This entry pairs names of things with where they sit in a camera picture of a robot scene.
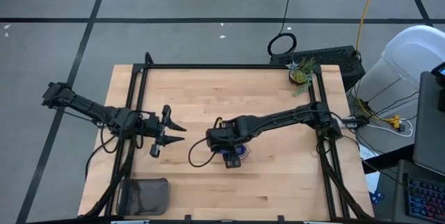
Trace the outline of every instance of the wooden tabletop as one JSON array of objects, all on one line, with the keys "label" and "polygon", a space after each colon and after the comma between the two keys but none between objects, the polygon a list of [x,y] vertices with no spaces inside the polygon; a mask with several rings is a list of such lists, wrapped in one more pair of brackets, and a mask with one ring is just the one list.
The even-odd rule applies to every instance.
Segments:
[{"label": "wooden tabletop", "polygon": [[[131,69],[131,65],[114,67],[106,105],[125,105]],[[330,110],[341,117],[349,115],[338,66],[322,66],[322,71]],[[277,215],[284,215],[287,221],[329,220],[315,131],[306,125],[266,131],[250,141],[252,151],[240,168],[226,169],[220,155],[203,168],[188,164],[191,145],[204,138],[218,116],[226,120],[243,114],[261,116],[309,103],[308,93],[292,97],[296,89],[286,70],[149,70],[143,110],[161,114],[163,105],[169,104],[172,119],[188,131],[168,131],[186,140],[162,147],[158,159],[149,155],[150,138],[145,139],[143,149],[136,150],[131,177],[164,177],[171,185],[169,210],[146,218],[181,220],[191,214],[194,220],[275,221]],[[320,100],[317,86],[315,91]],[[343,134],[355,139],[347,129]],[[342,138],[337,149],[344,184],[364,211],[373,215],[357,145]],[[202,143],[194,149],[192,159],[202,163],[210,155]],[[79,214],[86,213],[108,186],[114,158],[101,150],[91,161]],[[340,216],[334,184],[332,190]]]}]

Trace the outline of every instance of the keyboard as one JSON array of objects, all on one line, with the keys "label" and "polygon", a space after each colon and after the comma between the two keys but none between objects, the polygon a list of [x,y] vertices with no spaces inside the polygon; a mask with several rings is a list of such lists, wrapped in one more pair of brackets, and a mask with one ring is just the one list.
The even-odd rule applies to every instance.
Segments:
[{"label": "keyboard", "polygon": [[445,183],[403,174],[406,213],[434,223],[445,224]]}]

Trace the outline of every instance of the potted plant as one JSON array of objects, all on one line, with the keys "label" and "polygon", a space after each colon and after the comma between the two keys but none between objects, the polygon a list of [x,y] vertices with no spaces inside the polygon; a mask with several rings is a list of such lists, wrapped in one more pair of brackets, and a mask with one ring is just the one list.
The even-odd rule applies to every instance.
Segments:
[{"label": "potted plant", "polygon": [[298,89],[292,96],[296,97],[306,92],[312,80],[312,71],[316,67],[316,61],[313,58],[304,58],[300,63],[292,61],[286,66],[289,68],[289,81],[297,86],[304,84],[304,86]]}]

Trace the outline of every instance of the plastic bin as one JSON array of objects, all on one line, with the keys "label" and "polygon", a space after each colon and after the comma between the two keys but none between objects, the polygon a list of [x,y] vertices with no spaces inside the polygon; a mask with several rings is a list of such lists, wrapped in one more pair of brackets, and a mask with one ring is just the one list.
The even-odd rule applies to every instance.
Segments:
[{"label": "plastic bin", "polygon": [[[380,60],[362,77],[359,88],[358,83],[355,84],[356,89],[359,89],[358,97],[365,102],[370,101],[369,106],[374,111],[379,111],[418,91],[420,74],[431,71],[444,61],[445,33],[430,26],[412,26],[388,43]],[[402,118],[413,116],[403,114],[404,108],[413,105],[417,106],[416,99],[382,113],[380,117],[385,118],[395,113]]]}]

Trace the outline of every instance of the yellow connector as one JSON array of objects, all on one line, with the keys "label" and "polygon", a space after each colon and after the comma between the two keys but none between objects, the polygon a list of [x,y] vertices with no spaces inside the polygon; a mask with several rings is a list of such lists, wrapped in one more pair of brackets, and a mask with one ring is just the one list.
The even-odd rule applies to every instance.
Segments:
[{"label": "yellow connector", "polygon": [[387,118],[387,122],[391,123],[393,128],[400,129],[400,127],[401,127],[401,116],[400,115],[395,115],[394,118]]}]

